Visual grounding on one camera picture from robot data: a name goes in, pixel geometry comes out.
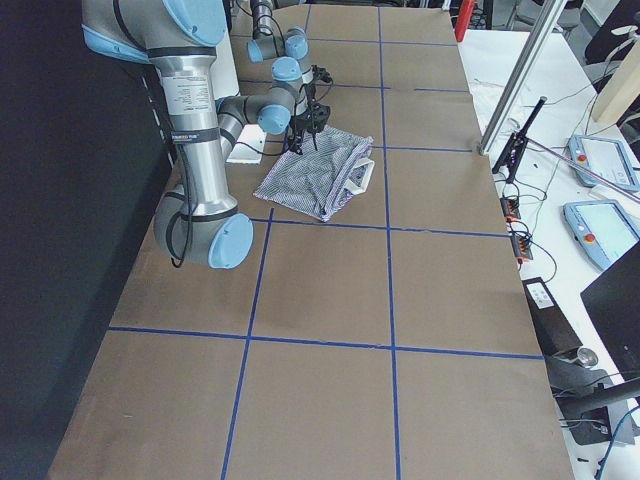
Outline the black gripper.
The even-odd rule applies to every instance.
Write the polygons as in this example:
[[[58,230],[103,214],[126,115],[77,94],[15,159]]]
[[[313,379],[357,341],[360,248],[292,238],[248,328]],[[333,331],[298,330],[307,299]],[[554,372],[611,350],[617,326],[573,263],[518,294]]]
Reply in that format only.
[[[304,136],[307,132],[308,127],[312,123],[312,114],[309,112],[303,112],[299,115],[295,115],[291,117],[289,122],[289,131],[288,131],[288,150],[297,155],[303,154],[303,142]],[[312,142],[315,151],[319,151],[319,140],[318,140],[319,132],[314,131],[311,133]]]
[[[312,103],[306,112],[305,130],[310,134],[318,134],[322,132],[330,118],[331,108],[321,103]]]

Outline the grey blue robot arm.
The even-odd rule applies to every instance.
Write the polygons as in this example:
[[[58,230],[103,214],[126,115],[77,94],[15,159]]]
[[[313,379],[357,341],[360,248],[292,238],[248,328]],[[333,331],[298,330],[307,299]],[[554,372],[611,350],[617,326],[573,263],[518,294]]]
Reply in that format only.
[[[181,177],[156,211],[154,234],[175,266],[194,262],[232,269],[253,242],[251,220],[229,193],[225,163],[249,124],[271,135],[285,131],[308,104],[311,65],[300,27],[270,32],[286,1],[253,1],[247,45],[253,62],[272,63],[263,95],[242,96],[231,51],[225,1],[85,1],[82,29],[94,52],[151,64],[159,73]]]
[[[289,114],[276,105],[266,108],[266,120],[261,127],[269,132],[283,130],[289,125],[287,148],[300,155],[305,135],[312,139],[324,130],[331,109],[320,103],[316,84],[333,84],[331,74],[311,62],[306,32],[299,26],[283,31],[273,16],[277,9],[294,6],[294,1],[251,1],[252,39],[247,42],[249,60],[273,62],[271,71],[276,81],[292,88],[293,107]]]

